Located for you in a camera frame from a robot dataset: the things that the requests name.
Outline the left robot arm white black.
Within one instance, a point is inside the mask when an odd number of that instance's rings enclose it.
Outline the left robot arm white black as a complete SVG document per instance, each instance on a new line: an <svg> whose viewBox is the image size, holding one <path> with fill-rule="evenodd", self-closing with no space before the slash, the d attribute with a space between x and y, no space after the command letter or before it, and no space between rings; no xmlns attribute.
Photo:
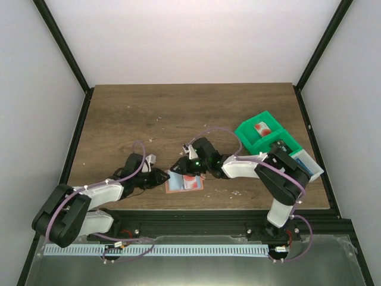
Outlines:
<svg viewBox="0 0 381 286"><path fill-rule="evenodd" d="M139 188L142 191L160 186L170 175L154 167L156 156L133 153L125 165L102 182L72 187L57 185L32 221L32 229L61 248L78 237L107 233L115 219L106 210L106 203L127 198Z"/></svg>

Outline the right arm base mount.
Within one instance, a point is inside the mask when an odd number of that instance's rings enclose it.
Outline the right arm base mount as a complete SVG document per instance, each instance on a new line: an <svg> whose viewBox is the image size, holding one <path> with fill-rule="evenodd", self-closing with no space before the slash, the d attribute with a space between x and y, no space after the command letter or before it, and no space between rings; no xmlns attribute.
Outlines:
<svg viewBox="0 0 381 286"><path fill-rule="evenodd" d="M300 240L299 235L287 226L277 228L266 220L253 220L245 224L246 236L251 240L262 242L286 242Z"/></svg>

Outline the red white card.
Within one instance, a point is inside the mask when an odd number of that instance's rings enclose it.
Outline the red white card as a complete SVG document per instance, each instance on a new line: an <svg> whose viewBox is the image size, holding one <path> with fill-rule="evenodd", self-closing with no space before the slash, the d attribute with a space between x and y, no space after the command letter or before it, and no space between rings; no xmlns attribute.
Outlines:
<svg viewBox="0 0 381 286"><path fill-rule="evenodd" d="M258 122L254 125L254 129L257 131L260 137L265 137L272 133L272 130L265 122Z"/></svg>
<svg viewBox="0 0 381 286"><path fill-rule="evenodd" d="M196 176L183 176L184 189L198 189L198 181Z"/></svg>

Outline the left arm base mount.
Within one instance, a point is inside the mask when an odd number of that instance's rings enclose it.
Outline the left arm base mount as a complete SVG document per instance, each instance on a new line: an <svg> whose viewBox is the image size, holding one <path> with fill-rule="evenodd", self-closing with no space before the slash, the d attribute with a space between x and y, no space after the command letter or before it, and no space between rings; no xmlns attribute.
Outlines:
<svg viewBox="0 0 381 286"><path fill-rule="evenodd" d="M121 222L113 223L106 233L90 234L86 237L88 241L111 241L131 242L139 238L139 235L131 231Z"/></svg>

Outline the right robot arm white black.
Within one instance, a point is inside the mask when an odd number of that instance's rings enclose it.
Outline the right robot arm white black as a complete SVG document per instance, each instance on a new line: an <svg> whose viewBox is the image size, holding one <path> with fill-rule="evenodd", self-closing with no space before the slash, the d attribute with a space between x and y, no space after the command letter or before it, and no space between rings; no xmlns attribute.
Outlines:
<svg viewBox="0 0 381 286"><path fill-rule="evenodd" d="M293 215L295 204L305 195L311 175L280 146L267 153L238 156L220 154L205 137L183 145L185 156L170 171L180 175L199 176L210 173L216 179L259 179L273 196L264 231L270 238L279 238Z"/></svg>

